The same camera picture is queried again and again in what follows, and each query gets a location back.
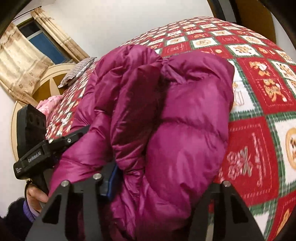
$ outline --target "purple cuff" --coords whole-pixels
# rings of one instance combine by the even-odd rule
[[[29,207],[26,201],[24,201],[23,210],[24,214],[30,220],[30,222],[34,222],[38,216],[38,212],[33,208]]]

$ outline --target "beige curtain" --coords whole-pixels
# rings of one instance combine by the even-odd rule
[[[31,15],[76,62],[89,57],[40,7],[31,11]]]
[[[8,93],[23,104],[36,106],[32,92],[51,65],[54,65],[51,59],[11,23],[0,39],[0,84]]]

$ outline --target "black sleeve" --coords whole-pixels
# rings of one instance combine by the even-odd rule
[[[12,235],[12,233],[8,230],[6,227],[3,219],[0,217],[0,237],[1,241],[20,241],[15,236]]]
[[[32,226],[31,221],[24,214],[24,201],[24,198],[20,198],[13,202],[8,208],[7,216],[3,218],[7,229],[20,240],[26,239],[26,236]]]

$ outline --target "down jacket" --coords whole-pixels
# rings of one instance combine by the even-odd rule
[[[50,193],[115,158],[124,181],[103,207],[105,239],[185,240],[226,152],[233,76],[227,60],[200,51],[162,58],[141,45],[114,49],[90,76],[72,131],[90,130],[62,155]]]

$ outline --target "screw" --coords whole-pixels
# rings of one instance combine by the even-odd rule
[[[61,186],[62,187],[66,187],[66,186],[68,186],[69,185],[69,181],[68,180],[64,180],[64,181],[62,181],[62,183],[61,183]]]
[[[101,173],[96,173],[96,174],[93,175],[93,179],[95,179],[95,180],[99,180],[101,178],[102,178],[102,174]]]
[[[223,185],[224,185],[224,187],[229,188],[231,186],[231,183],[230,183],[230,181],[224,181]]]

